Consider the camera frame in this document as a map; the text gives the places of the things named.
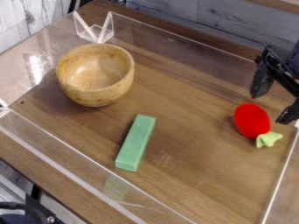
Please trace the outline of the dark robot arm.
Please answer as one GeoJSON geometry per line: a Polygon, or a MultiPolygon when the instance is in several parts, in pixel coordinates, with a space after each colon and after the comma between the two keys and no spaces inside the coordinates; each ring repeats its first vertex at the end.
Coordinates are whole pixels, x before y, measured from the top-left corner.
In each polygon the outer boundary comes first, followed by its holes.
{"type": "Polygon", "coordinates": [[[270,45],[264,45],[255,62],[256,71],[250,86],[251,98],[266,95],[276,81],[295,98],[294,103],[284,108],[275,119],[278,123],[287,125],[299,119],[299,41],[286,60],[282,60],[270,45]]]}

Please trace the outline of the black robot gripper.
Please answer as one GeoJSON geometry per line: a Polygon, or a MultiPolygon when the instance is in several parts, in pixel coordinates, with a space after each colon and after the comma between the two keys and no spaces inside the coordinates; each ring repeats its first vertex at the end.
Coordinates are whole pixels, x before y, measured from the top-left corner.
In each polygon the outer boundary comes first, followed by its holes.
{"type": "Polygon", "coordinates": [[[264,45],[264,50],[256,56],[255,62],[256,72],[250,87],[251,97],[258,98],[266,95],[275,81],[294,97],[298,97],[275,120],[287,125],[299,119],[299,43],[295,44],[286,60],[278,56],[271,45],[264,45]]]}

